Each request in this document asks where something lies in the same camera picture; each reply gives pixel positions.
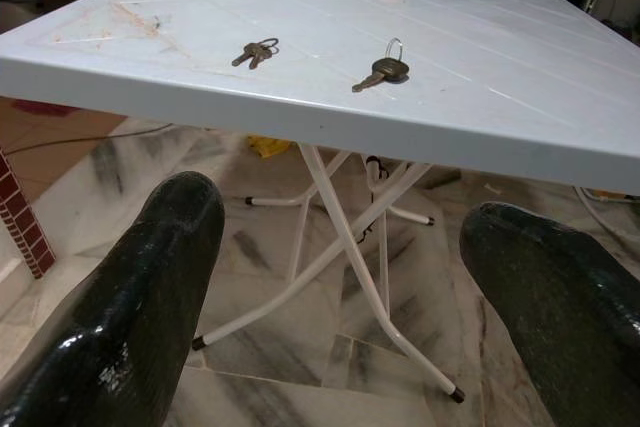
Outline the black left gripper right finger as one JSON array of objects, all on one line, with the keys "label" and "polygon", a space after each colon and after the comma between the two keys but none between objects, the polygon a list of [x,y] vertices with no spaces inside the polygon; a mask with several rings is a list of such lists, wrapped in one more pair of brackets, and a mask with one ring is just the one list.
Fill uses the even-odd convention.
[{"label": "black left gripper right finger", "polygon": [[554,423],[638,425],[638,279],[591,235],[507,203],[470,210],[459,246]]}]

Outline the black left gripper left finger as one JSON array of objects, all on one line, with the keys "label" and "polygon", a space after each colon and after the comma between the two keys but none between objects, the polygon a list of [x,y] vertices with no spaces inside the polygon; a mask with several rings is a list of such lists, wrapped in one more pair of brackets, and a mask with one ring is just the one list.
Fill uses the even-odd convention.
[{"label": "black left gripper left finger", "polygon": [[160,183],[2,379],[2,424],[162,425],[224,225],[207,176],[185,171]]}]

